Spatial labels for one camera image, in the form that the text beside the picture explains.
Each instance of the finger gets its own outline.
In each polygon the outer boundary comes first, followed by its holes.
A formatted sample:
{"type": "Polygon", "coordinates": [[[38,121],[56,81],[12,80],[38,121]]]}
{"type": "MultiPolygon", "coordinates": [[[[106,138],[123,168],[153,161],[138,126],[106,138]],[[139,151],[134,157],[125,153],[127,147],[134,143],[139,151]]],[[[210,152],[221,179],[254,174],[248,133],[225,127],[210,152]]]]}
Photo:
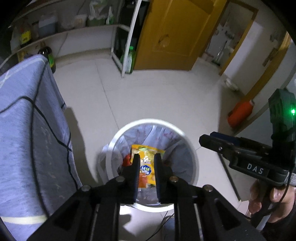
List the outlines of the finger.
{"type": "MultiPolygon", "coordinates": [[[[270,200],[272,202],[279,202],[281,197],[284,194],[285,188],[286,187],[273,188],[270,193],[270,200]]],[[[295,191],[293,187],[289,186],[284,199],[282,200],[279,207],[271,214],[270,218],[268,219],[268,222],[274,223],[288,216],[288,214],[291,212],[293,208],[294,202],[295,202],[295,191]]]]}
{"type": "Polygon", "coordinates": [[[256,200],[250,200],[248,209],[251,214],[254,214],[261,209],[261,206],[262,206],[261,202],[258,202],[256,200]]]}
{"type": "MultiPolygon", "coordinates": [[[[285,189],[286,189],[285,186],[277,187],[277,188],[274,187],[270,192],[270,200],[272,202],[279,202],[285,192],[285,189]]],[[[295,200],[294,187],[289,186],[288,191],[287,191],[284,199],[282,200],[282,203],[289,203],[294,200],[295,200]]]]}
{"type": "Polygon", "coordinates": [[[250,200],[255,200],[258,198],[260,192],[260,184],[258,180],[256,180],[250,188],[250,200]]]}

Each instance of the yellow door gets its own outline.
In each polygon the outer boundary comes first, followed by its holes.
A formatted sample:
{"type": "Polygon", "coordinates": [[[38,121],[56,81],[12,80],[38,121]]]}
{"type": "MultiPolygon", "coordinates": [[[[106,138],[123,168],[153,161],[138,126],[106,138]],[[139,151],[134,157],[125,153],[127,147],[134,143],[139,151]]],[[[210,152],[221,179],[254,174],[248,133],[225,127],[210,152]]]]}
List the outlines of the yellow door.
{"type": "Polygon", "coordinates": [[[152,0],[137,47],[135,69],[191,70],[227,0],[152,0]]]}

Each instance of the black cable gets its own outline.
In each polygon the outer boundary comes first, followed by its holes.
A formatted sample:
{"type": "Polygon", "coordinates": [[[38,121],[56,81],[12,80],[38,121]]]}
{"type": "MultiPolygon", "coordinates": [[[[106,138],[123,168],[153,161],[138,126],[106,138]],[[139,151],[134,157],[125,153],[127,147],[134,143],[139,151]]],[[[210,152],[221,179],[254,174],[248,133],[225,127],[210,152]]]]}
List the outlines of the black cable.
{"type": "Polygon", "coordinates": [[[289,170],[289,177],[288,177],[286,189],[285,189],[285,192],[284,192],[282,198],[279,200],[279,202],[273,208],[271,208],[270,210],[267,211],[267,213],[265,214],[265,216],[270,215],[272,212],[274,212],[279,207],[279,205],[281,204],[281,202],[283,201],[283,199],[284,199],[284,197],[287,194],[288,189],[289,189],[289,185],[290,185],[290,182],[291,182],[291,177],[292,177],[292,173],[294,171],[294,167],[295,167],[295,164],[293,164],[293,166],[289,170]]]}
{"type": "MultiPolygon", "coordinates": [[[[166,212],[166,214],[165,214],[165,216],[164,216],[164,218],[163,218],[163,220],[161,221],[161,222],[163,222],[164,221],[164,219],[166,218],[166,215],[167,215],[167,213],[168,213],[168,211],[166,212]]],[[[172,217],[172,216],[174,216],[174,214],[175,213],[173,213],[163,224],[161,224],[160,225],[160,227],[159,227],[159,229],[157,230],[157,231],[155,231],[154,232],[154,234],[152,234],[149,238],[147,238],[145,241],[148,241],[148,240],[150,240],[152,237],[154,237],[154,235],[156,235],[160,230],[161,230],[161,228],[164,226],[164,224],[172,217]]]]}
{"type": "Polygon", "coordinates": [[[251,220],[251,218],[248,217],[247,215],[244,215],[244,218],[247,219],[247,220],[251,220]]]}

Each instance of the snack bag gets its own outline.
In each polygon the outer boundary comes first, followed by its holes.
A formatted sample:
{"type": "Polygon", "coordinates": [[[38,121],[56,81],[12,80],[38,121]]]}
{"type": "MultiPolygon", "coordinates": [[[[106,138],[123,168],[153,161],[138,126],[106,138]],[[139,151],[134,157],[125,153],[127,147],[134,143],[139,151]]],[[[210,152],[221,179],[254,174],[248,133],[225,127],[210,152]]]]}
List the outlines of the snack bag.
{"type": "Polygon", "coordinates": [[[131,163],[133,163],[135,154],[140,155],[139,188],[148,188],[151,185],[156,185],[154,172],[154,155],[156,153],[160,153],[161,158],[163,158],[165,151],[145,145],[131,146],[131,163]]]}

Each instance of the green bottle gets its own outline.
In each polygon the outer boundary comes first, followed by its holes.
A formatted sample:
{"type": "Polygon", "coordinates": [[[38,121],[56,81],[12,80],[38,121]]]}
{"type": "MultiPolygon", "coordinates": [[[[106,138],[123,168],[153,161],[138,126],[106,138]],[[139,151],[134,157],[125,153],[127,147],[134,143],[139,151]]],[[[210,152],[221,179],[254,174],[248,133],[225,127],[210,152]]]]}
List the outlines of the green bottle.
{"type": "Polygon", "coordinates": [[[42,54],[45,58],[48,59],[49,66],[52,70],[52,73],[56,71],[56,65],[54,62],[54,57],[52,55],[52,49],[48,46],[46,46],[45,42],[41,42],[41,49],[38,51],[38,54],[42,54]]]}
{"type": "MultiPolygon", "coordinates": [[[[126,73],[131,74],[133,72],[133,67],[135,66],[136,52],[133,46],[129,47],[128,59],[126,62],[126,73]]],[[[123,55],[120,58],[120,62],[123,63],[123,55]]]]}

